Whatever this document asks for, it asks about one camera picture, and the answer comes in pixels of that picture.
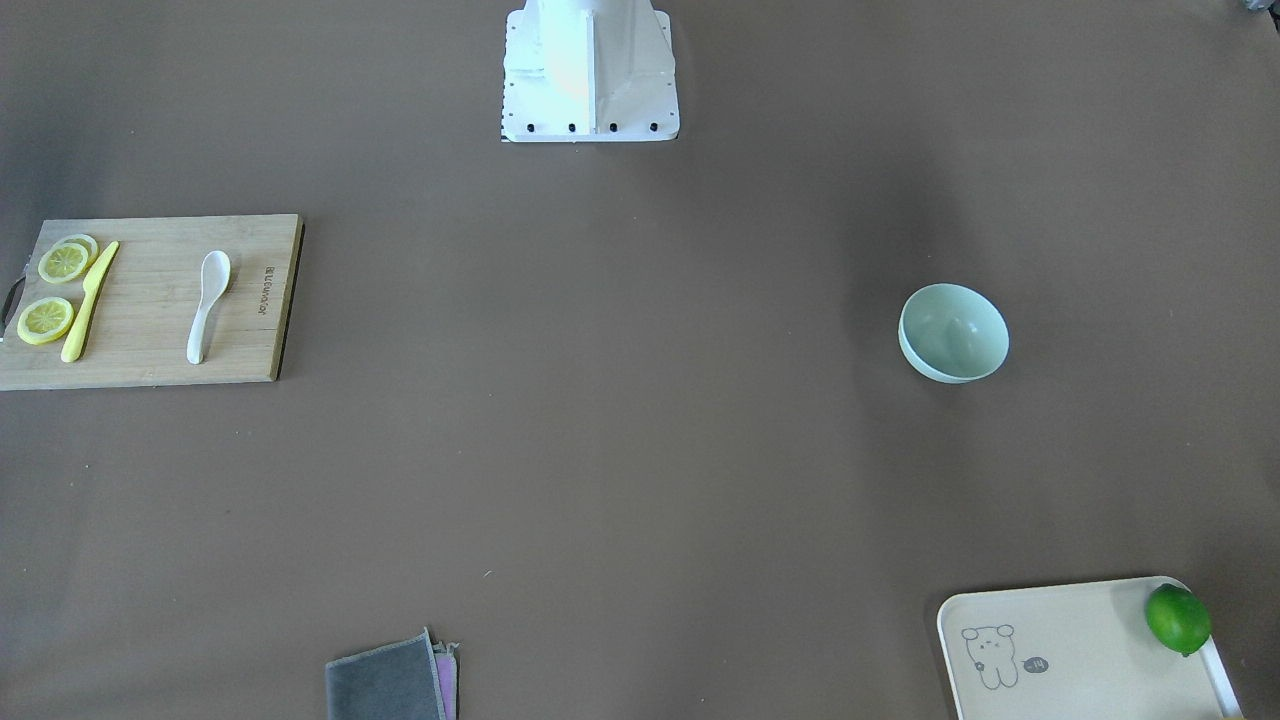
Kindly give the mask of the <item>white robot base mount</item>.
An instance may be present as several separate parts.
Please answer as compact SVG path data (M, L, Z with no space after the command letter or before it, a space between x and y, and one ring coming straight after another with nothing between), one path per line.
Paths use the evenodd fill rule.
M506 17L503 72L507 143L680 135L672 23L649 1L526 1Z

